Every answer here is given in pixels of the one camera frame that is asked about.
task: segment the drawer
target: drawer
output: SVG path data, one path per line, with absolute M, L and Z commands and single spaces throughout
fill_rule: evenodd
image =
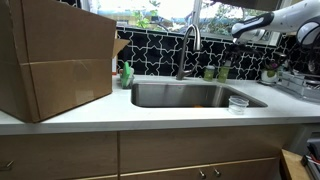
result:
M 68 179 L 117 174 L 116 132 L 0 136 L 0 179 Z
M 278 159 L 276 158 L 265 158 L 164 169 L 123 174 L 121 180 L 271 180 L 276 172 L 277 162 Z
M 276 157 L 296 130 L 277 125 L 124 131 L 120 172 Z

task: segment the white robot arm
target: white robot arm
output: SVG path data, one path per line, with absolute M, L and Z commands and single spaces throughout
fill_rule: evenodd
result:
M 297 32 L 298 42 L 311 46 L 320 34 L 320 0 L 304 0 L 292 6 L 238 22 L 232 27 L 235 43 L 258 41 L 265 30 Z

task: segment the cardboard box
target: cardboard box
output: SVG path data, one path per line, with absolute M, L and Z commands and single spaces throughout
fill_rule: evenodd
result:
M 116 22 L 54 0 L 0 0 L 0 109 L 39 122 L 112 92 Z

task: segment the kitchen sink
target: kitchen sink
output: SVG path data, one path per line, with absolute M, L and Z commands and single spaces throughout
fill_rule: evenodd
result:
M 267 104 L 226 86 L 166 83 L 134 84 L 131 102 L 147 108 L 228 107 L 231 95 L 247 98 L 248 107 L 267 107 Z

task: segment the kitchen counter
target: kitchen counter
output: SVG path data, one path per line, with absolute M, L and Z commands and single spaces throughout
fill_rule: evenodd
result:
M 135 77 L 135 82 L 219 84 L 198 78 Z M 26 124 L 0 111 L 0 135 L 320 123 L 319 104 L 297 100 L 255 81 L 227 80 L 225 85 L 268 107 L 247 108 L 244 115 L 233 115 L 227 108 L 141 108 L 131 103 L 130 90 L 121 89 L 119 77 L 113 77 L 112 94 L 42 123 Z

